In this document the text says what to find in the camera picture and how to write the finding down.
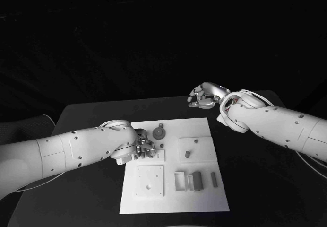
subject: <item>wire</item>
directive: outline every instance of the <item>wire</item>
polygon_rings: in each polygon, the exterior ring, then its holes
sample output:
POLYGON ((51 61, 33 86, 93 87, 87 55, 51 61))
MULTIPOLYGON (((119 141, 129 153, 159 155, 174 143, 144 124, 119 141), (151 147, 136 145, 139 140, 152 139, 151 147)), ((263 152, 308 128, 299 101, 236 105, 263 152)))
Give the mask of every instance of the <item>wire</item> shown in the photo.
POLYGON ((54 178, 51 178, 48 181, 46 181, 43 184, 37 185, 36 187, 28 188, 28 189, 23 189, 23 190, 12 191, 12 193, 14 193, 14 192, 23 192, 23 191, 27 191, 27 190, 30 190, 30 189, 37 188, 38 186, 41 186, 41 185, 44 185, 46 183, 48 183, 50 181, 53 181, 63 173, 60 173, 54 178))
POLYGON ((321 162, 318 162, 309 155, 306 155, 306 157, 308 157, 318 165, 321 165, 324 168, 327 168, 327 166, 325 166, 321 162))
MULTIPOLYGON (((273 106, 272 105, 272 103, 266 100, 266 98, 265 97, 262 97, 259 94, 256 94, 256 93, 253 93, 252 91, 249 91, 252 94, 254 94, 263 101, 266 101, 266 103, 270 105, 270 106, 273 106)), ((298 151, 295 151, 296 152, 296 154, 298 154, 298 157, 301 158, 301 160, 305 162, 305 164, 309 166, 309 168, 327 179, 327 177, 312 168, 312 166, 308 164, 308 162, 303 160, 303 158, 301 157, 301 155, 299 155, 299 153, 298 153, 298 151)), ((308 156, 309 157, 309 159, 314 161, 314 162, 316 162, 324 168, 327 168, 327 166, 324 165, 324 164, 321 164, 311 156, 308 156)))

